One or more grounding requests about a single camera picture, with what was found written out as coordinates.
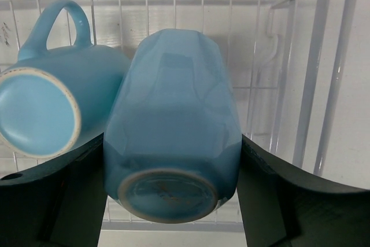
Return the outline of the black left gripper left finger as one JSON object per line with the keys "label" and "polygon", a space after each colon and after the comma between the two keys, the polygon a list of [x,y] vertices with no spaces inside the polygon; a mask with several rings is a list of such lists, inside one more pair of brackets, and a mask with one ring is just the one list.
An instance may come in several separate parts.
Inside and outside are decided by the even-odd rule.
{"label": "black left gripper left finger", "polygon": [[99,135],[1,178],[1,246],[97,246],[106,200]]}

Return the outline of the round light blue mug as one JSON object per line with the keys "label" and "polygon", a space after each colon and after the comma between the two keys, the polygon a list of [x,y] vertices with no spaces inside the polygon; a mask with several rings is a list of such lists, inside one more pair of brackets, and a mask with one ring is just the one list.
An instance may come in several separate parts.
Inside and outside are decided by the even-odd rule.
{"label": "round light blue mug", "polygon": [[[62,10],[72,17],[76,39],[49,49]],[[87,16],[76,2],[53,2],[39,16],[17,62],[1,73],[2,143],[26,156],[50,158],[101,135],[130,63],[122,51],[92,43]]]}

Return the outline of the faceted light blue mug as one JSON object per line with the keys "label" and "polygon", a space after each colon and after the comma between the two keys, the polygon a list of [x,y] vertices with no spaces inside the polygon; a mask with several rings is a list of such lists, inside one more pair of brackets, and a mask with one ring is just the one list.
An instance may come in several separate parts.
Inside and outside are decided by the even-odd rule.
{"label": "faceted light blue mug", "polygon": [[187,223],[236,190],[242,132],[215,41],[164,29],[138,46],[104,132],[104,185],[135,216]]}

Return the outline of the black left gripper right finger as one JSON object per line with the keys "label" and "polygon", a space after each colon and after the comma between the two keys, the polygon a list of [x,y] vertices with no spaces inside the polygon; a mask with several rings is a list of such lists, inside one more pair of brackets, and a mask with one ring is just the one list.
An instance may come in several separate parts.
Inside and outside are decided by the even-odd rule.
{"label": "black left gripper right finger", "polygon": [[369,246],[369,190],[308,173],[242,138],[247,246]]}

